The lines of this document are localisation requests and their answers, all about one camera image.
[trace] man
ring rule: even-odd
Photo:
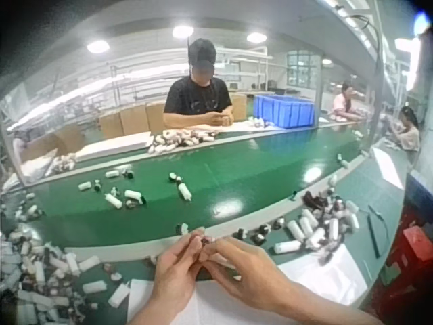
[[[173,83],[164,109],[164,123],[170,128],[207,124],[233,124],[233,106],[225,82],[214,78],[215,46],[197,39],[189,46],[191,75]]]

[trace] worker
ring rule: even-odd
[[[415,112],[409,106],[404,106],[400,111],[400,121],[403,124],[404,129],[399,131],[394,124],[392,117],[387,116],[389,129],[395,136],[398,145],[406,151],[409,160],[413,163],[416,154],[419,152],[420,140],[419,140],[419,124]]]
[[[352,107],[353,93],[352,85],[348,81],[343,82],[341,94],[334,98],[331,114],[350,121],[362,121],[363,117]]]
[[[215,46],[197,39],[188,50],[190,75],[175,81],[168,92],[164,123],[169,128],[233,124],[233,106],[224,81],[214,78]]]
[[[301,324],[381,324],[361,310],[334,303],[290,281],[262,248],[232,237],[203,247],[203,233],[204,228],[194,230],[159,256],[151,297],[129,325],[170,324],[189,303],[202,267],[231,296],[246,305]],[[221,257],[236,268],[241,280],[233,278],[214,261]]]

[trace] left hand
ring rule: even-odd
[[[183,311],[196,287],[200,268],[198,256],[202,250],[204,228],[198,228],[179,239],[162,253],[156,264],[154,289],[148,305],[161,305],[172,318]]]

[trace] hand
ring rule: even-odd
[[[234,279],[220,264],[221,255],[228,260],[241,276]],[[246,305],[283,315],[296,285],[287,279],[266,252],[232,237],[221,238],[207,244],[199,257],[199,262],[209,271],[230,295]]]
[[[183,311],[196,287],[197,263],[202,250],[204,228],[194,230],[162,253],[156,264],[155,282],[148,306],[159,306],[160,313],[172,320]]]
[[[227,117],[227,114],[218,112],[208,112],[202,115],[204,124],[212,125],[213,127],[220,127],[223,125],[223,118]]]

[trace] woman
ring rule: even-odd
[[[405,150],[408,153],[409,158],[411,158],[411,156],[416,155],[420,147],[418,119],[412,108],[404,106],[400,112],[400,121],[405,128],[402,131],[399,131],[396,128],[391,117],[388,116],[388,122],[392,134],[397,138],[397,142],[400,144],[401,148]]]
[[[332,113],[335,116],[346,118],[350,121],[361,121],[363,117],[358,115],[357,112],[352,108],[352,85],[345,81],[341,88],[341,94],[334,98],[334,105],[332,107]]]

